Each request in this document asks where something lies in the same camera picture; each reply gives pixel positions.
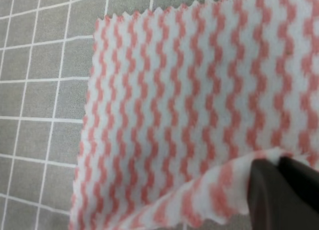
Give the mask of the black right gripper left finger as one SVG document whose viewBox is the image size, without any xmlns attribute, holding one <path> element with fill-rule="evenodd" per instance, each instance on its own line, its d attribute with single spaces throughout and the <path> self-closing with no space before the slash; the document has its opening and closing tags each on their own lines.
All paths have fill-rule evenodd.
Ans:
<svg viewBox="0 0 319 230">
<path fill-rule="evenodd" d="M 252 162 L 247 202 L 254 230 L 317 230 L 319 213 L 305 203 L 279 172 L 278 164 Z"/>
</svg>

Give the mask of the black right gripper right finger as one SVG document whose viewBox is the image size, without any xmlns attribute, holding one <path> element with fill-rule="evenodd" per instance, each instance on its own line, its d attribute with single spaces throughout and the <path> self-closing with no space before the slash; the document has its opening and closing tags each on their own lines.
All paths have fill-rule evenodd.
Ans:
<svg viewBox="0 0 319 230">
<path fill-rule="evenodd" d="M 319 173 L 292 158 L 281 157 L 279 172 L 295 193 L 317 213 L 319 212 Z"/>
</svg>

